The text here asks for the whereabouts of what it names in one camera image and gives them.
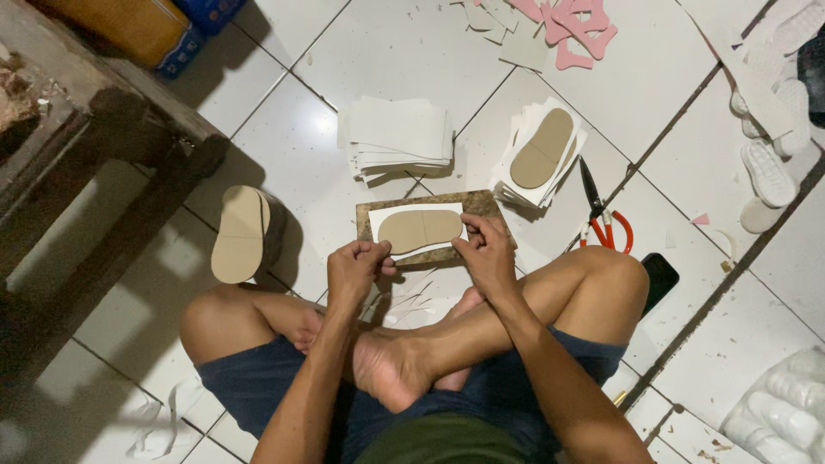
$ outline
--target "dark green shirt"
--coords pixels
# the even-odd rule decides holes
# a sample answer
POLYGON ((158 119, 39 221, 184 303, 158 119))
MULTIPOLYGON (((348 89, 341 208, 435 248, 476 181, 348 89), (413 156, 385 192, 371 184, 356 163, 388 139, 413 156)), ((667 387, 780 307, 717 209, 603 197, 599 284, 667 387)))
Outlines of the dark green shirt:
POLYGON ((516 440, 503 428, 463 414, 430 414, 398 422, 356 464, 524 464, 516 440))

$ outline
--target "scissor blade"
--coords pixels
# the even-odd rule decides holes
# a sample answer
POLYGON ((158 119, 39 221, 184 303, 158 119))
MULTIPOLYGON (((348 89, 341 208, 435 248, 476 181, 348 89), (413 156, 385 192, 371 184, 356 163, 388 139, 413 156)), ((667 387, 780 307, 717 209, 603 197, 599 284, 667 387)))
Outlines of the scissor blade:
POLYGON ((598 217, 601 214, 601 200, 599 199, 599 191, 596 190, 596 183, 593 181, 593 176, 590 174, 590 169, 584 158, 578 157, 578 166, 582 170, 582 183, 584 184, 584 193, 587 195, 587 202, 590 203, 590 217, 598 217))

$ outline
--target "scissors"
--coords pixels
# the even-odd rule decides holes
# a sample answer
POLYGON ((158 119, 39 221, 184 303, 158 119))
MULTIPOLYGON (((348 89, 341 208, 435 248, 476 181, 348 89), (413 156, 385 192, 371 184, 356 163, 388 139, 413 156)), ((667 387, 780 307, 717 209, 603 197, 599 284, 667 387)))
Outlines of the scissors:
POLYGON ((581 156, 578 158, 578 165, 582 170, 584 193, 587 195, 587 202, 590 203, 590 220, 582 224, 582 232, 579 234, 578 241, 579 246, 583 247, 587 245, 587 235, 592 227, 593 232, 596 233, 596 237, 598 237, 599 242, 601 243, 601 246, 609 249, 616 249, 615 243, 613 242, 613 225, 611 224, 611 217, 614 217, 619 221, 622 227, 625 228, 625 234, 627 235, 625 251, 622 253, 630 253, 630 250, 633 248, 633 229, 630 227, 630 223, 618 211, 610 211, 601 203, 599 191, 596 190, 596 183, 593 182, 593 176, 590 174, 590 169, 587 167, 587 163, 584 162, 584 158, 581 156), (599 216, 601 216, 601 222, 605 224, 604 232, 601 231, 601 227, 599 226, 599 216))

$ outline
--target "black phone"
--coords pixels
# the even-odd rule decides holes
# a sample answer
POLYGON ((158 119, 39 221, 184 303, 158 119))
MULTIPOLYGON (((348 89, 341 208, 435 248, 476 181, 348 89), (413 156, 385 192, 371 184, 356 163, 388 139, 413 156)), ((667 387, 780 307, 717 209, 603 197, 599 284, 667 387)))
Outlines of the black phone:
POLYGON ((651 253, 642 260, 644 270, 648 272, 650 291, 648 301, 644 304, 644 317, 653 307, 667 295, 679 282, 679 273, 659 253, 651 253))

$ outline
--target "man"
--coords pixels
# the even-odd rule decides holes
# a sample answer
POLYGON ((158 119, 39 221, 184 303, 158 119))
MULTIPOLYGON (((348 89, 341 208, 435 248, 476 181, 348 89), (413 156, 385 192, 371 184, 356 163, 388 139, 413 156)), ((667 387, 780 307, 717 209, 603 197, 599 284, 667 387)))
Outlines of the man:
POLYGON ((477 235, 452 244, 475 285, 434 325, 357 321, 373 279, 396 273, 386 242, 329 256, 323 318, 240 286, 186 309, 183 346, 259 438, 252 463, 554 462, 562 448, 576 463, 653 462, 599 388, 639 321, 644 268, 593 246, 517 281, 503 224, 461 219, 477 235))

